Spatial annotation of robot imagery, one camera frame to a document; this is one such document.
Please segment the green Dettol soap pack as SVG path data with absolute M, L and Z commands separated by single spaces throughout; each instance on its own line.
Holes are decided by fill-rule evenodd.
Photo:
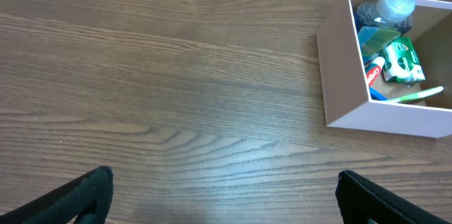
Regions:
M 385 82 L 412 86 L 426 80 L 410 37 L 399 37 L 381 51 L 381 56 L 385 59 Z

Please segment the blue mouthwash spray bottle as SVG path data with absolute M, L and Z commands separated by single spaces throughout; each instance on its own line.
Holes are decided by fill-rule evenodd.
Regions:
M 357 7 L 357 37 L 365 64 L 411 30 L 415 7 L 416 0 L 372 0 Z

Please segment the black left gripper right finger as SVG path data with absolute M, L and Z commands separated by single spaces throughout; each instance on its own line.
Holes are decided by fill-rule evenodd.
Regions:
M 449 224 L 351 170 L 339 173 L 335 197 L 344 224 Z

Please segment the blue disposable razor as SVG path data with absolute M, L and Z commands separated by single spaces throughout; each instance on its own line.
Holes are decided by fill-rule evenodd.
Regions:
M 385 97 L 384 95 L 379 93 L 377 90 L 373 89 L 372 87 L 369 87 L 369 93 L 370 93 L 371 98 L 373 100 L 378 100 L 378 101 L 385 101 L 385 100 L 387 100 L 387 97 Z

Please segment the green white toothbrush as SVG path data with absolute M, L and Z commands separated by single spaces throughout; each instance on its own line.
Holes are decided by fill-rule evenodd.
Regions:
M 412 93 L 409 95 L 404 95 L 398 98 L 393 98 L 393 99 L 388 99 L 385 100 L 385 102 L 388 103 L 404 103 L 404 102 L 414 102 L 414 101 L 418 101 L 418 100 L 423 100 L 425 98 L 431 97 L 433 95 L 439 94 L 441 92 L 444 91 L 444 87 L 443 86 L 438 86 L 435 88 L 430 88 L 427 90 L 422 90 L 418 93 Z

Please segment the Colgate toothpaste tube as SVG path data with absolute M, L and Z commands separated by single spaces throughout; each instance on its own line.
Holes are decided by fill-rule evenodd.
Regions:
M 376 57 L 365 69 L 366 72 L 366 82 L 368 86 L 371 86 L 376 78 L 379 76 L 379 74 L 383 70 L 383 65 L 385 64 L 386 60 L 379 56 Z

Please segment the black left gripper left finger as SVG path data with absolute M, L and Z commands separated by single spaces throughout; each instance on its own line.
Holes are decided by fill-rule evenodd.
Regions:
M 104 223 L 114 193 L 113 173 L 108 166 L 64 184 L 1 216 L 2 223 Z

